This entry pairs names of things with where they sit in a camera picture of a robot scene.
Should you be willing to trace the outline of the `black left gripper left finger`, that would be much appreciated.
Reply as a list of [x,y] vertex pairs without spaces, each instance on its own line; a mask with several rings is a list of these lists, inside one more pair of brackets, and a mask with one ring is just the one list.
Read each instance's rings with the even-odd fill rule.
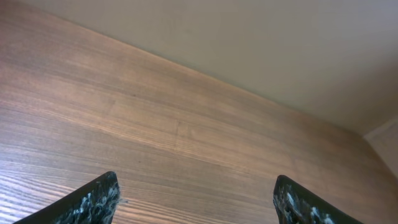
[[109,224],[120,201],[117,175],[108,171],[15,224]]

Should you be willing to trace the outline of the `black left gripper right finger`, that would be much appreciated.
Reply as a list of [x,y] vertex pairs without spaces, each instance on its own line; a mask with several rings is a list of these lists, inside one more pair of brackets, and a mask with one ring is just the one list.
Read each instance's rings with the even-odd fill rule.
[[279,175],[273,204],[280,224],[361,224],[286,175]]

